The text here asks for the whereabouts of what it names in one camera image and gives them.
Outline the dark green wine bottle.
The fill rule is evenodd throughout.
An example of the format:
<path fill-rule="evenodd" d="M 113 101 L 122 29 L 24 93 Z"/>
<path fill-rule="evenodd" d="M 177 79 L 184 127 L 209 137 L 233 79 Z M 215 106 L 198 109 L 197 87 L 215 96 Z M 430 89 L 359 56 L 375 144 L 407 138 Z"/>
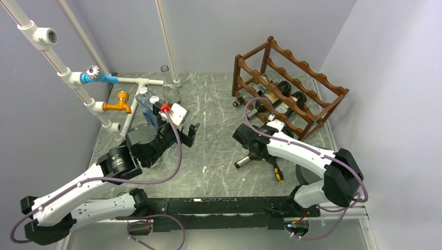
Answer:
<path fill-rule="evenodd" d="M 234 166 L 239 169 L 243 166 L 245 166 L 246 164 L 248 164 L 251 161 L 261 161 L 263 159 L 260 158 L 255 158 L 253 157 L 249 152 L 247 155 L 245 155 L 243 158 L 241 158 L 240 160 L 238 160 L 237 162 L 234 163 Z M 268 162 L 269 164 L 274 164 L 276 163 L 276 160 L 265 160 L 266 162 Z"/>

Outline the labelled dark wine bottle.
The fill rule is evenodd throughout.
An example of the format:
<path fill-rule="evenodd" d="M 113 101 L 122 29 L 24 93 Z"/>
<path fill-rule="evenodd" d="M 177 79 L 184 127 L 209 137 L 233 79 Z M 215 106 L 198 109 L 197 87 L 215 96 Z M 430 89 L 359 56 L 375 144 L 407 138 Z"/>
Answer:
<path fill-rule="evenodd" d="M 279 83 L 276 84 L 276 87 L 284 96 L 289 96 L 292 90 L 291 83 L 289 83 L 288 81 L 280 81 Z M 281 102 L 279 98 L 268 89 L 266 89 L 263 94 L 261 95 L 258 94 L 258 96 L 269 100 L 273 107 L 275 107 L 276 104 L 279 104 Z M 265 111 L 266 107 L 262 105 L 259 101 L 256 101 L 254 108 L 251 111 L 247 112 L 247 117 L 252 118 L 256 114 L 263 113 Z"/>

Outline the blue square bottle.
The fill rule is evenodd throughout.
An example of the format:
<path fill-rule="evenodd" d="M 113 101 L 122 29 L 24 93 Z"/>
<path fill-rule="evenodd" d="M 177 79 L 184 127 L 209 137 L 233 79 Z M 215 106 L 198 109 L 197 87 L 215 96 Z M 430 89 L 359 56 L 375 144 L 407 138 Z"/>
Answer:
<path fill-rule="evenodd" d="M 151 96 L 146 103 L 146 121 L 156 128 L 158 128 L 159 104 L 164 104 L 164 101 L 157 95 Z"/>

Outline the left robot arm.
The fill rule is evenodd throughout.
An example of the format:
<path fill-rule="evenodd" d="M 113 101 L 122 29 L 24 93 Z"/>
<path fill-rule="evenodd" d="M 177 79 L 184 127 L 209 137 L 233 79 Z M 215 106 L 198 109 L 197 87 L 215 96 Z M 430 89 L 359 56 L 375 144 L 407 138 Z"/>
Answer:
<path fill-rule="evenodd" d="M 174 144 L 191 147 L 198 128 L 198 124 L 192 124 L 184 133 L 169 122 L 159 127 L 140 124 L 128 132 L 120 145 L 68 184 L 42 197 L 23 198 L 21 210 L 30 219 L 24 226 L 26 241 L 49 245 L 82 226 L 110 217 L 142 219 L 151 215 L 148 196 L 140 188 L 99 202 L 90 203 L 89 199 L 123 183 L 141 185 L 136 177 L 142 168 L 151 167 Z"/>

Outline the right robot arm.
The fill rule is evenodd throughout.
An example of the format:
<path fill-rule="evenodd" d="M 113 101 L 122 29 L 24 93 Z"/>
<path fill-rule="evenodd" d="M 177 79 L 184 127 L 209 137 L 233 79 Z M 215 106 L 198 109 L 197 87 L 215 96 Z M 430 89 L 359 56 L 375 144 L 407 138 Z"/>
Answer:
<path fill-rule="evenodd" d="M 252 157 L 274 166 L 278 181 L 283 180 L 277 158 L 299 165 L 319 177 L 311 184 L 301 183 L 293 189 L 287 209 L 300 216 L 313 205 L 331 202 L 338 207 L 349 207 L 363 181 L 363 174 L 352 154 L 341 148 L 334 152 L 311 146 L 284 133 L 285 125 L 279 121 L 261 127 L 241 124 L 232 137 L 249 151 Z"/>

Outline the clear tall empty bottle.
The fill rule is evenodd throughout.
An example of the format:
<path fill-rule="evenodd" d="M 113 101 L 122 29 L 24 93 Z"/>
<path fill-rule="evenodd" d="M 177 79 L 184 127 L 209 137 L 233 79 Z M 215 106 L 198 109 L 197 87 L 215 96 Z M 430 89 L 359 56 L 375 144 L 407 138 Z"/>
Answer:
<path fill-rule="evenodd" d="M 181 95 L 179 93 L 178 85 L 173 81 L 171 77 L 169 66 L 161 65 L 161 72 L 163 74 L 163 100 L 170 104 L 181 103 Z"/>

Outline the clear stoppered glass bottle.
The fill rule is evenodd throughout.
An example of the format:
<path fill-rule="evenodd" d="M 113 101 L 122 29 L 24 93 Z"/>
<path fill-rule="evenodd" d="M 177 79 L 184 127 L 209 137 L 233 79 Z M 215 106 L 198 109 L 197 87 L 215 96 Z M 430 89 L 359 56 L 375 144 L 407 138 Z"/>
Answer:
<path fill-rule="evenodd" d="M 156 117 L 153 114 L 153 104 L 150 101 L 152 96 L 155 96 L 155 94 L 150 91 L 146 86 L 142 86 L 138 89 L 136 100 L 141 107 L 142 113 L 147 123 L 158 127 Z"/>

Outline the wooden wine rack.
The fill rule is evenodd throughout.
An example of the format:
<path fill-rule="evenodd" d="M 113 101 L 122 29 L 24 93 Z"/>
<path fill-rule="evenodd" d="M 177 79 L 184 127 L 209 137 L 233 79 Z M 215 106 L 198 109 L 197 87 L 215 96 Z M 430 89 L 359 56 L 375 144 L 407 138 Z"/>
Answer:
<path fill-rule="evenodd" d="M 259 71 L 250 68 L 246 60 L 258 52 L 263 51 L 263 59 L 261 63 L 261 69 Z M 337 97 L 331 102 L 327 103 L 323 101 L 319 94 L 314 90 L 307 89 L 299 79 L 291 77 L 284 67 L 277 66 L 271 59 L 270 53 L 271 51 L 275 51 L 280 54 L 282 57 L 286 58 L 293 65 L 301 69 L 311 78 L 316 80 L 322 86 L 326 87 L 332 93 L 334 93 Z M 293 100 L 289 97 L 282 94 L 282 92 L 277 88 L 275 83 L 270 83 L 263 78 L 263 74 L 267 67 L 275 70 L 276 73 L 281 75 L 284 80 L 289 82 L 292 86 L 296 87 L 299 91 L 305 94 L 308 98 L 310 98 L 313 102 L 318 104 L 322 111 L 318 114 L 314 114 L 310 111 L 307 105 L 303 105 L 299 107 Z M 273 38 L 273 36 L 269 36 L 267 41 L 253 50 L 247 52 L 244 55 L 238 54 L 235 56 L 234 62 L 234 78 L 232 81 L 232 91 L 231 95 L 233 97 L 240 97 L 240 90 L 246 90 L 251 96 L 259 97 L 257 91 L 250 86 L 252 83 L 260 83 L 264 86 L 269 92 L 275 95 L 282 103 L 286 104 L 289 108 L 291 108 L 299 117 L 306 121 L 306 126 L 304 128 L 295 126 L 292 122 L 289 121 L 288 116 L 281 112 L 276 113 L 276 117 L 281 119 L 282 122 L 295 134 L 298 136 L 299 140 L 307 139 L 311 134 L 313 134 L 316 130 L 322 127 L 330 115 L 334 112 L 337 106 L 343 101 L 346 95 L 349 92 L 349 89 L 344 88 L 342 86 L 334 86 L 332 85 L 327 76 L 323 73 L 317 73 L 313 71 L 306 61 L 300 61 L 296 59 L 292 53 L 292 51 L 288 49 L 282 49 L 277 41 Z"/>

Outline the yellow black screwdriver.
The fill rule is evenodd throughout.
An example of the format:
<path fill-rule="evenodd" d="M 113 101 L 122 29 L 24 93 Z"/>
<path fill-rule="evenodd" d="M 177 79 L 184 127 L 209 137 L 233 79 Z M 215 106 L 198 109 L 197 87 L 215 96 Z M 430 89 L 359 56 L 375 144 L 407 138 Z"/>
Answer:
<path fill-rule="evenodd" d="M 273 170 L 276 180 L 282 183 L 284 181 L 284 175 L 276 162 L 273 164 Z"/>

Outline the orange brass tap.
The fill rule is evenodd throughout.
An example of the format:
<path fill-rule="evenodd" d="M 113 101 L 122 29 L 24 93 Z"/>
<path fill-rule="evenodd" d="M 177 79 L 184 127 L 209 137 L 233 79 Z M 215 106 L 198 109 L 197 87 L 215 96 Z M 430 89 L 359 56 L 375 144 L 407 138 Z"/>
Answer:
<path fill-rule="evenodd" d="M 126 114 L 131 114 L 131 107 L 127 104 L 127 101 L 129 100 L 129 93 L 121 91 L 117 94 L 117 99 L 118 102 L 116 104 L 103 103 L 103 111 L 124 111 Z"/>

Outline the blue tap valve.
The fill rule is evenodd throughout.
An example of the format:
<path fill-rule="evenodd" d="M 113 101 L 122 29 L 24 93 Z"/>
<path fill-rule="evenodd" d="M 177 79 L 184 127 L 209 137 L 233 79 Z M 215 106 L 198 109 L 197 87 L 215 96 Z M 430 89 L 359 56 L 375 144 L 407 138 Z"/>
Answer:
<path fill-rule="evenodd" d="M 82 73 L 80 76 L 80 81 L 83 84 L 86 83 L 111 83 L 113 85 L 116 85 L 119 83 L 119 80 L 115 76 L 107 75 L 105 74 L 98 66 L 93 65 L 90 66 L 85 73 Z"/>

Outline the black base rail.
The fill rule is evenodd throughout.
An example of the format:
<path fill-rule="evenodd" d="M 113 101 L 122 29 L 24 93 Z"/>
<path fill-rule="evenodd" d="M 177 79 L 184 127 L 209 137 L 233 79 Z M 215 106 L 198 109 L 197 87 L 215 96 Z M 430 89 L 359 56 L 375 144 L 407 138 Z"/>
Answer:
<path fill-rule="evenodd" d="M 286 196 L 149 198 L 148 207 L 118 220 L 154 216 L 153 231 L 267 228 L 283 230 L 300 218 L 317 218 L 316 206 L 302 208 Z"/>

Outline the white pvc pipe frame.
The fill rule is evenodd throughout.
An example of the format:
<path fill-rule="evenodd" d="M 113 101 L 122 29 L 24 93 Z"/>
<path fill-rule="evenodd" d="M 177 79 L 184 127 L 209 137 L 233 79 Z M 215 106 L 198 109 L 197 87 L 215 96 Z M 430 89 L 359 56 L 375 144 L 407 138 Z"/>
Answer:
<path fill-rule="evenodd" d="M 58 42 L 56 31 L 53 28 L 38 27 L 35 22 L 25 14 L 16 1 L 1 1 L 1 6 L 15 21 L 17 24 L 17 29 L 26 37 L 26 39 L 35 47 L 36 50 L 43 54 L 51 66 L 56 70 L 57 75 L 61 78 L 61 80 L 79 96 L 88 111 L 99 120 L 101 126 L 109 134 L 111 134 L 116 141 L 122 141 L 128 132 L 129 125 L 132 122 L 133 113 L 138 105 L 137 101 L 133 100 L 130 105 L 128 104 L 131 107 L 132 113 L 127 114 L 124 124 L 110 121 L 105 117 L 106 111 L 103 111 L 102 109 L 102 105 L 105 102 L 98 102 L 94 100 L 84 89 L 83 86 L 85 84 L 81 83 L 80 76 L 85 72 L 72 71 L 62 62 L 60 57 L 53 50 L 53 46 Z M 100 69 L 105 74 L 109 75 L 106 69 Z M 163 85 L 163 80 L 152 80 L 146 78 L 117 78 L 119 83 L 132 83 L 138 88 L 147 85 Z"/>

